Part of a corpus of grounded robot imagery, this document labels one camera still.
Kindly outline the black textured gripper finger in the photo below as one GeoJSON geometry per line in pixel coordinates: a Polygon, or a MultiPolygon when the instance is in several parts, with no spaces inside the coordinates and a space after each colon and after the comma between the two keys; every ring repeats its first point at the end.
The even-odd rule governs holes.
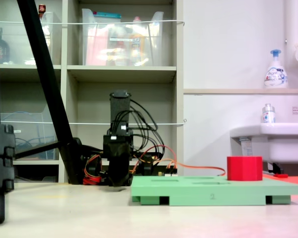
{"type": "Polygon", "coordinates": [[[108,145],[105,147],[109,161],[108,179],[111,186],[129,186],[130,145],[108,145]]]}

